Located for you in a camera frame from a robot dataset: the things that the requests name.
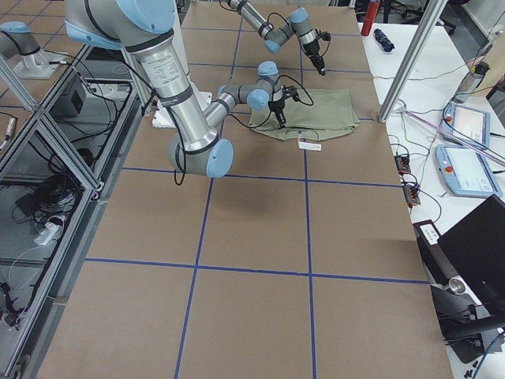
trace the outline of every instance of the white label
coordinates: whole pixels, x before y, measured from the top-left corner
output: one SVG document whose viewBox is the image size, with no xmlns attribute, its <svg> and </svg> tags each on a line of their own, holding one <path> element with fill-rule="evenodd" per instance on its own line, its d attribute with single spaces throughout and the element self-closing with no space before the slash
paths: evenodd
<svg viewBox="0 0 505 379">
<path fill-rule="evenodd" d="M 420 226 L 423 235 L 425 235 L 430 245 L 436 245 L 439 241 L 439 234 L 430 223 Z"/>
<path fill-rule="evenodd" d="M 157 88 L 163 87 L 181 76 L 175 58 L 170 53 L 157 61 L 143 62 L 142 66 L 151 79 L 151 83 Z"/>
<path fill-rule="evenodd" d="M 315 152 L 321 151 L 321 144 L 311 144 L 309 142 L 299 141 L 298 147 L 301 148 L 302 150 L 313 150 Z"/>
</svg>

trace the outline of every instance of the metal pole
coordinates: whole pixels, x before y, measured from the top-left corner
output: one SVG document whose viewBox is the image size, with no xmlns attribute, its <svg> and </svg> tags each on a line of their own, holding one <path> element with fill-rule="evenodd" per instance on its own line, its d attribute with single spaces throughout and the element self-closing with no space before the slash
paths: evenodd
<svg viewBox="0 0 505 379">
<path fill-rule="evenodd" d="M 14 95 L 21 101 L 24 109 L 35 112 L 39 107 L 37 101 L 33 98 L 29 90 L 26 89 L 24 84 L 19 80 L 16 74 L 11 70 L 7 64 L 6 59 L 0 54 L 0 78 L 4 80 L 7 87 L 10 88 Z"/>
<path fill-rule="evenodd" d="M 410 73 L 416 64 L 417 58 L 419 58 L 419 55 L 421 54 L 423 47 L 432 32 L 433 26 L 435 26 L 436 22 L 439 20 L 440 14 L 446 4 L 447 0 L 431 0 L 429 2 L 421 22 L 417 27 L 416 34 L 414 34 L 412 42 L 407 49 L 405 58 L 396 73 L 393 84 L 391 85 L 391 88 L 389 88 L 389 92 L 386 95 L 383 106 L 380 108 L 380 122 L 386 122 L 393 111 L 393 108 L 400 97 L 407 80 L 409 79 Z"/>
</svg>

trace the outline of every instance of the folded green towel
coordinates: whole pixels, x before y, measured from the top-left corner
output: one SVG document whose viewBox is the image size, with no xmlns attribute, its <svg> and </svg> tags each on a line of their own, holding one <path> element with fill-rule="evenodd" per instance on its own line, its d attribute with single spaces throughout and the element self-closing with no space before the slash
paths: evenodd
<svg viewBox="0 0 505 379">
<path fill-rule="evenodd" d="M 255 132 L 283 141 L 298 138 L 300 131 L 302 138 L 322 141 L 352 133 L 360 125 L 351 105 L 348 90 L 309 89 L 307 91 L 314 100 L 314 105 L 308 107 L 288 99 L 284 108 L 286 124 L 283 128 L 279 128 L 274 114 L 271 114 L 262 126 L 258 126 L 267 118 L 268 107 L 262 111 L 252 111 L 249 127 Z M 310 103 L 303 91 L 299 91 L 299 94 L 301 101 Z"/>
</svg>

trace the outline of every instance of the red bottle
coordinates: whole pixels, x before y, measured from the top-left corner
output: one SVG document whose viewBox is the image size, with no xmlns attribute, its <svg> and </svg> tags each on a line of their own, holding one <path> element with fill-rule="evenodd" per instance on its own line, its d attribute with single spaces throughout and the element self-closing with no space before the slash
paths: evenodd
<svg viewBox="0 0 505 379">
<path fill-rule="evenodd" d="M 361 35 L 367 36 L 372 30 L 372 24 L 376 20 L 377 12 L 379 11 L 380 0 L 370 0 L 368 4 L 368 9 L 365 14 L 365 22 L 363 23 L 363 28 L 361 28 Z"/>
</svg>

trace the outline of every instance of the blue joint cap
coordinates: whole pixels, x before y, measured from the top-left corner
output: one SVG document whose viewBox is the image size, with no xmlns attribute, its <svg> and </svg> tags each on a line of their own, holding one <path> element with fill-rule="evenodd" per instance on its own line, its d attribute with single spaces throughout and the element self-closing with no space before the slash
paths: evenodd
<svg viewBox="0 0 505 379">
<path fill-rule="evenodd" d="M 8 21 L 0 25 L 0 30 L 9 33 L 29 33 L 30 28 L 21 21 Z"/>
<path fill-rule="evenodd" d="M 209 178 L 222 178 L 234 161 L 234 147 L 231 142 L 221 139 L 212 148 L 207 161 L 207 176 Z"/>
<path fill-rule="evenodd" d="M 268 51 L 270 51 L 272 54 L 275 54 L 277 51 L 281 49 L 281 45 L 279 45 L 275 41 L 272 41 L 271 39 L 267 39 L 265 41 L 265 47 L 267 47 Z"/>
<path fill-rule="evenodd" d="M 146 32 L 163 34 L 175 21 L 175 2 L 171 0 L 116 0 L 119 9 Z"/>
<path fill-rule="evenodd" d="M 103 49 L 121 50 L 122 45 L 119 42 L 111 41 L 110 39 L 99 36 L 95 33 L 88 32 L 84 29 L 78 28 L 76 25 L 69 23 L 65 20 L 66 34 L 71 39 L 86 45 L 101 47 Z"/>
<path fill-rule="evenodd" d="M 305 8 L 301 7 L 291 13 L 290 20 L 295 24 L 300 24 L 301 22 L 307 20 L 309 18 L 309 14 L 305 10 Z"/>
<path fill-rule="evenodd" d="M 253 89 L 247 95 L 247 105 L 255 111 L 261 111 L 268 104 L 270 100 L 270 95 L 263 89 Z"/>
<path fill-rule="evenodd" d="M 258 75 L 261 77 L 271 77 L 272 75 L 277 75 L 279 71 L 277 70 L 277 65 L 272 61 L 265 61 L 260 63 L 258 66 Z"/>
</svg>

